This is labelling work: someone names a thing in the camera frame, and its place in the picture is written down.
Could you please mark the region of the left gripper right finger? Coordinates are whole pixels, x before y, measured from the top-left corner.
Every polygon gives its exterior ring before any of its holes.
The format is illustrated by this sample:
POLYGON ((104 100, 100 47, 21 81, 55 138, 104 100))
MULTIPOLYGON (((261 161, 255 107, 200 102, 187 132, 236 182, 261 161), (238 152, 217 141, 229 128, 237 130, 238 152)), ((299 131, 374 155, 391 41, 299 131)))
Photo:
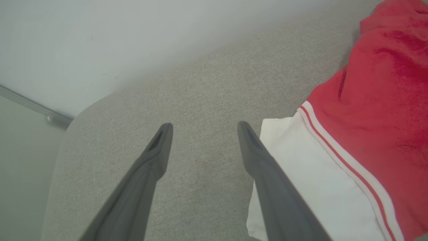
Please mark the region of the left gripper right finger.
POLYGON ((330 241, 314 213, 248 122, 237 124, 242 160, 254 179, 269 241, 330 241))

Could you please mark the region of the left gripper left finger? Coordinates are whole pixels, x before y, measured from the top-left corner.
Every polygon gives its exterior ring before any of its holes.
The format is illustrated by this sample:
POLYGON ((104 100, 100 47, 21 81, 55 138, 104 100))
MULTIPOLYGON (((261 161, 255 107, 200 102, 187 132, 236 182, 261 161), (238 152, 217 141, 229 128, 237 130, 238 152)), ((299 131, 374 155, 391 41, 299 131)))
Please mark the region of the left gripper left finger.
POLYGON ((81 241, 142 241, 156 183, 167 170, 173 125, 164 123, 81 236, 81 241))

